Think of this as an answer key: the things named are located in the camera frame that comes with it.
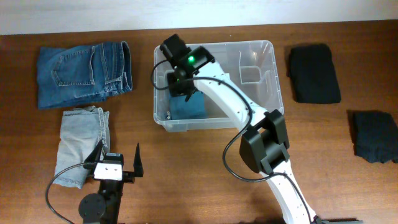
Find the blue denim garment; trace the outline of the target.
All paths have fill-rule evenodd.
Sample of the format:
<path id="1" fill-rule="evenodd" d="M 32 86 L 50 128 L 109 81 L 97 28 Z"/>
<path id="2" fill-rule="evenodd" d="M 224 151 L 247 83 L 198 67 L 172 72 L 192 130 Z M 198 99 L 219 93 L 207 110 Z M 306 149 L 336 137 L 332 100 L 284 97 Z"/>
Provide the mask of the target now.
<path id="1" fill-rule="evenodd" d="M 206 119 L 208 117 L 205 109 L 204 94 L 194 93 L 188 101 L 186 96 L 170 96 L 170 117 L 173 120 L 180 119 Z"/>

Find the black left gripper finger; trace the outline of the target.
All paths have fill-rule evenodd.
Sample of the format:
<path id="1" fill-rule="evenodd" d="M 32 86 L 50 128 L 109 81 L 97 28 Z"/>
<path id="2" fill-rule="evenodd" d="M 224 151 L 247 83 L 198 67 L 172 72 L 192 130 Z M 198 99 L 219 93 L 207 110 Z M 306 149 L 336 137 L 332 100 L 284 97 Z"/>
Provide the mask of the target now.
<path id="1" fill-rule="evenodd" d="M 137 143 L 137 145 L 136 145 L 133 168 L 134 168 L 134 176 L 135 177 L 143 177 L 144 176 L 144 168 L 143 168 L 142 161 L 141 161 L 139 143 Z"/>
<path id="2" fill-rule="evenodd" d="M 90 155 L 84 160 L 84 163 L 95 163 L 100 160 L 103 150 L 103 142 L 99 141 Z"/>

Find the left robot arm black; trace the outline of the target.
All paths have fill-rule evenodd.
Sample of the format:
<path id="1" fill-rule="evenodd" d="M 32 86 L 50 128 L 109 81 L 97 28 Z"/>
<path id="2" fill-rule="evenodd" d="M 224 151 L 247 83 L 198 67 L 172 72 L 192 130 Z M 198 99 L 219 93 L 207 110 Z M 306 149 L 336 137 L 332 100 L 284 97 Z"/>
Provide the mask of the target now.
<path id="1" fill-rule="evenodd" d="M 124 171 L 124 156 L 119 153 L 104 154 L 99 142 L 85 159 L 84 168 L 94 180 L 99 181 L 97 193 L 85 196 L 78 207 L 83 223 L 117 223 L 124 184 L 133 184 L 144 175 L 140 147 L 136 146 L 133 171 Z"/>

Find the black garment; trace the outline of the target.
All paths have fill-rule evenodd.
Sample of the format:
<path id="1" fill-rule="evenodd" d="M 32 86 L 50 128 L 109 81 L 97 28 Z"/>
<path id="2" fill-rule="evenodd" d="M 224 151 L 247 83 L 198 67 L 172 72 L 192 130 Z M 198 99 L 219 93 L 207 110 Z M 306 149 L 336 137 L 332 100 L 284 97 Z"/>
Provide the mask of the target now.
<path id="1" fill-rule="evenodd" d="M 326 44 L 292 48 L 289 77 L 298 103 L 335 104 L 341 101 L 331 50 Z"/>

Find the dark navy garment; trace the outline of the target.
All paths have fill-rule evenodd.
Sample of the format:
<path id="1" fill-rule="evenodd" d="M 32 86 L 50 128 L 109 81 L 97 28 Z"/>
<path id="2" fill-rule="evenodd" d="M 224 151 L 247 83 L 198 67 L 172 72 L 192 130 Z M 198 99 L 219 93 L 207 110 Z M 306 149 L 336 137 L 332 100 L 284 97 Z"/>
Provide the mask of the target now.
<path id="1" fill-rule="evenodd" d="M 369 163 L 397 163 L 397 125 L 382 111 L 353 113 L 354 153 Z"/>

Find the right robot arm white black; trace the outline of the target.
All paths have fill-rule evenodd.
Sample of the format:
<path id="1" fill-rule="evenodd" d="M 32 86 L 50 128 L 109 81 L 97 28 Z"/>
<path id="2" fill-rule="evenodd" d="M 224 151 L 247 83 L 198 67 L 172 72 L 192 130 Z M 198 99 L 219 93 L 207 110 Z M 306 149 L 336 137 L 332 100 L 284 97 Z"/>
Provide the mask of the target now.
<path id="1" fill-rule="evenodd" d="M 174 34 L 163 41 L 160 50 L 174 70 L 175 81 L 167 85 L 169 90 L 176 89 L 187 96 L 198 90 L 231 119 L 238 133 L 225 148 L 241 141 L 242 160 L 261 175 L 259 182 L 268 183 L 284 221 L 319 223 L 319 217 L 306 202 L 293 175 L 284 115 L 279 110 L 267 111 L 252 101 L 206 48 L 191 49 Z"/>

